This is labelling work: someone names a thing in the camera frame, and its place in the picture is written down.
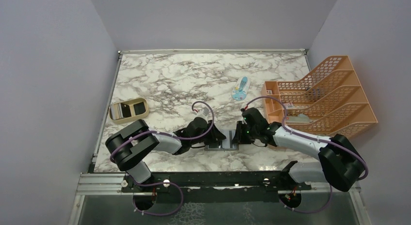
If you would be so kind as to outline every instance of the purple cable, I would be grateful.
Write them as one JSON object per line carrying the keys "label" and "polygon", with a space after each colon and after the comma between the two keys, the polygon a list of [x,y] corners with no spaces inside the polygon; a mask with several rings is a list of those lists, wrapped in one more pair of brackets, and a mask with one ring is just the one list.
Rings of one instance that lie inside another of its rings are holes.
{"label": "purple cable", "polygon": [[[292,131],[291,129],[289,129],[289,128],[285,125],[285,119],[286,119],[286,117],[287,117],[288,110],[287,110],[287,107],[285,107],[285,105],[284,105],[281,101],[279,101],[277,98],[274,98],[274,97],[272,97],[272,96],[259,96],[259,97],[256,97],[256,98],[252,99],[251,101],[249,101],[249,102],[247,103],[247,106],[248,106],[251,102],[253,102],[253,101],[255,101],[255,100],[258,100],[258,99],[261,99],[261,98],[270,98],[270,99],[273,99],[273,100],[277,101],[278,103],[280,103],[280,105],[284,108],[284,117],[283,117],[283,119],[282,119],[282,121],[281,121],[281,125],[283,126],[283,128],[284,128],[287,132],[296,134],[296,135],[298,135],[298,136],[300,136],[300,137],[303,137],[303,138],[306,138],[306,139],[309,139],[309,140],[312,140],[312,141],[317,141],[316,138],[307,136],[307,135],[305,135],[305,134],[298,133],[298,132],[296,132],[295,130]],[[340,144],[336,144],[336,143],[334,143],[334,142],[332,142],[332,141],[330,141],[330,140],[320,139],[320,140],[318,140],[318,141],[319,141],[319,142],[322,142],[322,143],[327,143],[327,144],[331,144],[331,145],[333,145],[333,146],[336,146],[337,148],[339,148],[339,149],[341,149],[341,150],[349,153],[349,154],[352,155],[354,158],[358,159],[358,161],[363,165],[364,171],[365,171],[365,172],[364,172],[364,175],[363,175],[362,177],[359,177],[358,180],[362,180],[362,179],[364,179],[364,178],[366,178],[366,177],[368,176],[368,166],[367,166],[367,164],[365,163],[365,161],[364,161],[360,156],[358,156],[358,155],[355,154],[354,152],[348,150],[347,148],[341,146]]]}
{"label": "purple cable", "polygon": [[207,133],[209,133],[210,130],[213,128],[213,125],[214,125],[214,112],[213,112],[213,109],[212,109],[207,103],[205,103],[204,101],[200,101],[200,100],[194,102],[194,103],[191,105],[191,109],[192,109],[193,111],[194,111],[194,105],[197,104],[197,103],[205,104],[205,105],[208,107],[208,109],[210,109],[211,116],[212,116],[211,125],[210,125],[210,127],[208,128],[208,130],[206,130],[203,134],[200,134],[199,136],[192,137],[192,138],[183,138],[183,137],[178,137],[178,136],[175,136],[175,135],[173,135],[173,134],[169,134],[169,133],[165,133],[165,132],[159,132],[159,131],[155,131],[155,130],[149,130],[149,131],[140,133],[140,134],[138,134],[138,135],[136,135],[136,136],[134,136],[134,137],[131,137],[129,140],[127,140],[127,141],[125,141],[123,144],[121,144],[118,148],[116,148],[116,149],[111,153],[111,155],[110,155],[110,161],[114,163],[114,156],[115,156],[115,155],[121,150],[121,148],[123,148],[125,145],[127,145],[127,144],[131,143],[131,141],[136,140],[136,139],[138,139],[138,138],[140,138],[140,137],[142,137],[142,136],[144,136],[144,135],[147,135],[147,134],[157,133],[157,134],[160,134],[160,135],[172,137],[172,138],[179,139],[179,140],[194,140],[194,139],[199,139],[199,138],[203,137],[204,135],[206,135]]}
{"label": "purple cable", "polygon": [[[164,184],[164,182],[157,182],[157,183],[153,183],[153,184],[140,184],[140,183],[136,182],[136,180],[134,180],[134,178],[133,178],[133,181],[134,181],[134,184],[136,184],[136,185],[138,185],[138,186],[140,186],[140,187],[150,187],[150,186],[156,186],[156,185],[162,185],[162,184]],[[180,188],[177,184],[175,184],[175,183],[167,182],[167,184],[176,186],[177,189],[178,189],[178,191],[180,191],[181,201],[180,201],[180,204],[178,205],[178,207],[177,207],[175,210],[173,210],[173,211],[171,211],[171,212],[168,212],[168,213],[164,213],[164,214],[158,214],[158,213],[152,213],[152,212],[142,211],[142,210],[139,210],[139,209],[137,208],[136,203],[134,202],[134,198],[133,198],[133,206],[134,206],[134,208],[136,209],[136,211],[141,212],[142,214],[149,214],[149,215],[154,215],[154,216],[168,216],[168,215],[172,215],[172,214],[176,213],[177,211],[179,211],[179,210],[183,207],[183,203],[184,203],[183,191],[182,191],[181,188]]]}
{"label": "purple cable", "polygon": [[288,207],[288,206],[286,206],[286,208],[289,209],[289,210],[292,210],[293,212],[303,213],[303,214],[317,213],[317,212],[321,212],[321,211],[325,210],[327,207],[330,206],[331,198],[332,198],[332,186],[330,185],[330,197],[328,198],[327,203],[326,203],[325,205],[323,205],[321,208],[315,209],[315,210],[312,210],[312,211],[303,211],[303,210],[299,210],[299,209],[294,209],[294,210],[293,210],[293,208]]}

